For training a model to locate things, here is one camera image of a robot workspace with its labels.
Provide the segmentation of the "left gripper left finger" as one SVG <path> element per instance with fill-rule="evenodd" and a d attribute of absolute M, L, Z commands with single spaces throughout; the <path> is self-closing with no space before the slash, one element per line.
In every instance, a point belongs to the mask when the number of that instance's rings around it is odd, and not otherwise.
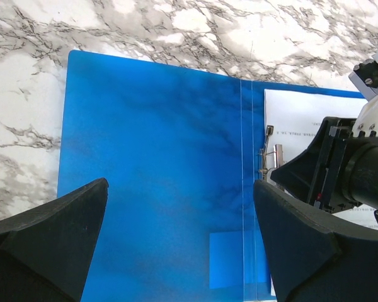
<path fill-rule="evenodd" d="M 99 178 L 0 220 L 0 301 L 80 301 L 107 199 Z"/>

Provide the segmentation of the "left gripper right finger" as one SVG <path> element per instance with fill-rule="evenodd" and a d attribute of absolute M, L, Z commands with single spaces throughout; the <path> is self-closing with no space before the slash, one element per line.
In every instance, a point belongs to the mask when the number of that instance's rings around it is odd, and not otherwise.
<path fill-rule="evenodd" d="M 253 198 L 277 301 L 378 301 L 378 230 L 262 180 Z"/>

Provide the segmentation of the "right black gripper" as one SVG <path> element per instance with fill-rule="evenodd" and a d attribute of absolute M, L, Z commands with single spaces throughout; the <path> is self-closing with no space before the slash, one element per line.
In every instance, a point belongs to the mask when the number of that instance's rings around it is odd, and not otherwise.
<path fill-rule="evenodd" d="M 360 204 L 378 210 L 378 130 L 354 133 L 354 123 L 324 118 L 305 151 L 275 169 L 271 180 L 330 213 Z"/>

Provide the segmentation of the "printed white paper sheets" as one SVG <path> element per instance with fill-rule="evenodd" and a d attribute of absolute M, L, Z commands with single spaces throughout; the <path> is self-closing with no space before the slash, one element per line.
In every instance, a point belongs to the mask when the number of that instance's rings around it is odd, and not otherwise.
<path fill-rule="evenodd" d="M 283 146 L 286 164 L 305 151 L 317 134 L 324 118 L 351 118 L 355 121 L 364 102 L 363 99 L 355 98 L 267 90 L 265 92 L 266 124 L 274 126 L 272 139 Z M 271 178 L 266 182 L 293 197 Z M 378 230 L 378 210 L 366 204 L 337 213 L 322 211 L 350 223 Z"/>

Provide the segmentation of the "blue plastic folder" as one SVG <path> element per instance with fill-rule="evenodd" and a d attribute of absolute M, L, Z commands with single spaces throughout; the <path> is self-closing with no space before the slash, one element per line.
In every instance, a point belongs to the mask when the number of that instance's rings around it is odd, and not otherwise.
<path fill-rule="evenodd" d="M 109 184 L 83 301 L 272 298 L 253 203 L 267 90 L 363 99 L 69 53 L 57 192 Z"/>

